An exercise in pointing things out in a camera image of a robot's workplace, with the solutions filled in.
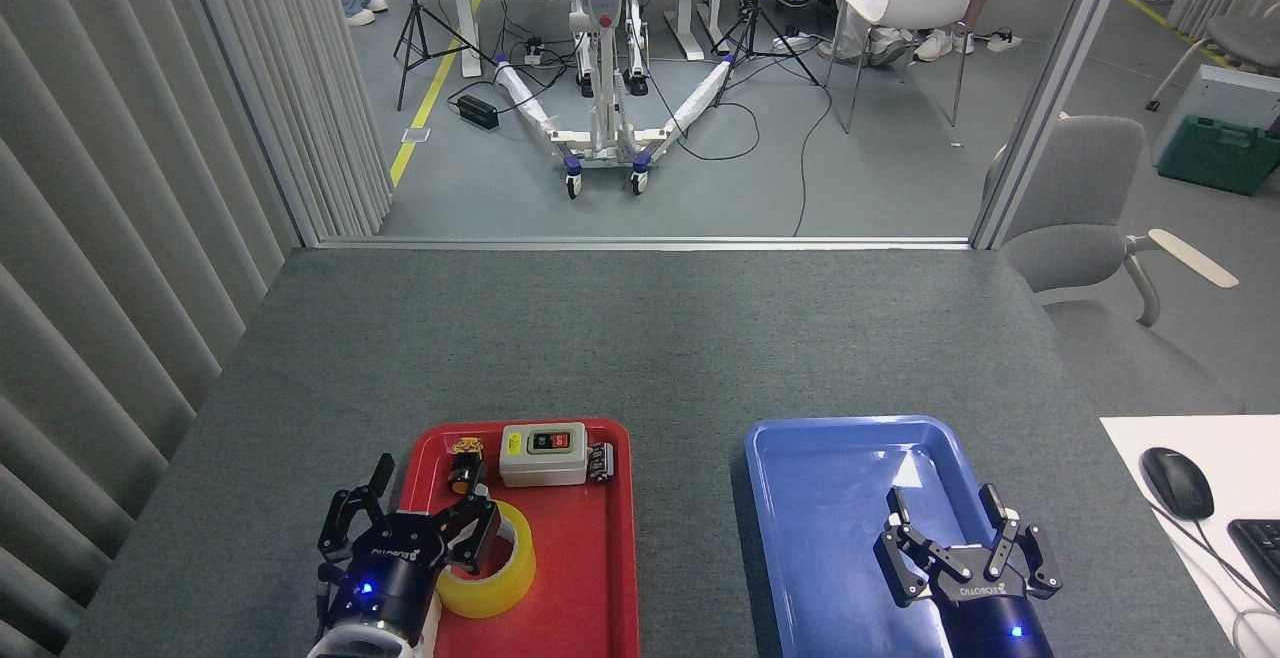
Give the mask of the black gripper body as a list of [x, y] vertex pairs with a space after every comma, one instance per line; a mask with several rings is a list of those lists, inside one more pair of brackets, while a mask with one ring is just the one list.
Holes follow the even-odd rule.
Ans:
[[326, 609], [326, 627], [380, 625], [419, 640], [447, 553], [444, 524], [430, 515], [393, 512], [355, 539], [346, 576]]
[[1053, 649], [1029, 598], [1048, 599], [1057, 579], [1034, 572], [993, 577], [977, 572], [963, 581], [948, 572], [931, 577], [945, 636], [954, 657], [1052, 657]]

